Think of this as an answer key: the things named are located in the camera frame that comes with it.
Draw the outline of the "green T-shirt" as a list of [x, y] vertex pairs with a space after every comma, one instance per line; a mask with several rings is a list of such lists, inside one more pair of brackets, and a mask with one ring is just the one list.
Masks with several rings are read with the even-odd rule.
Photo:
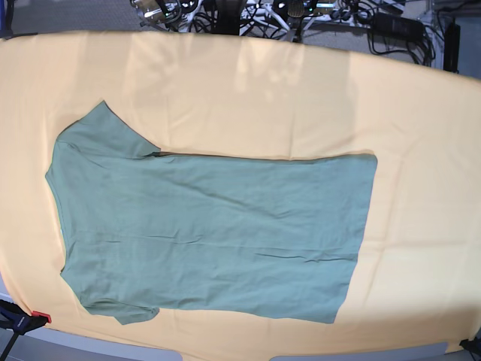
[[167, 153], [105, 103], [57, 137], [46, 174], [62, 278], [121, 324], [162, 309], [333, 323], [363, 241], [377, 158]]

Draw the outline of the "yellow table cloth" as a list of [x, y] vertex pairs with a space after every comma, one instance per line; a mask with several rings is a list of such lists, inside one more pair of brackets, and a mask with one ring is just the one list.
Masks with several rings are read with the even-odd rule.
[[[373, 152], [371, 209], [331, 325], [162, 311], [122, 326], [61, 279], [45, 180], [56, 136], [99, 102], [175, 153], [315, 158]], [[70, 32], [1, 42], [1, 274], [59, 331], [186, 360], [378, 351], [480, 327], [480, 82], [363, 53], [259, 38]]]

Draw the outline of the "black power adapter brick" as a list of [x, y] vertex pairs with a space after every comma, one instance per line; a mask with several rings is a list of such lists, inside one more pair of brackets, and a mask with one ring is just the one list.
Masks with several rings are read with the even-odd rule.
[[385, 37], [417, 42], [423, 39], [425, 26], [418, 20], [391, 14], [375, 13], [371, 23], [371, 30]]

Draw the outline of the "blue clamp with red tip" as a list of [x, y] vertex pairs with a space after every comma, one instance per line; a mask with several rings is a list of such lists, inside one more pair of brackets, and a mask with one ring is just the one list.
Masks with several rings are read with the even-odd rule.
[[1, 354], [1, 361], [7, 359], [8, 354], [11, 352], [11, 349], [21, 335], [25, 335], [27, 332], [44, 327], [51, 322], [52, 320], [49, 314], [37, 311], [28, 314], [17, 304], [2, 299], [1, 328], [10, 329], [13, 332], [13, 335]]

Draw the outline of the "black clamp right corner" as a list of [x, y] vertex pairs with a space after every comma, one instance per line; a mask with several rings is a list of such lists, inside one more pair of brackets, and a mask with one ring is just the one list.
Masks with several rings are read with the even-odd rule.
[[481, 339], [474, 337], [472, 340], [464, 339], [459, 345], [466, 351], [481, 356]]

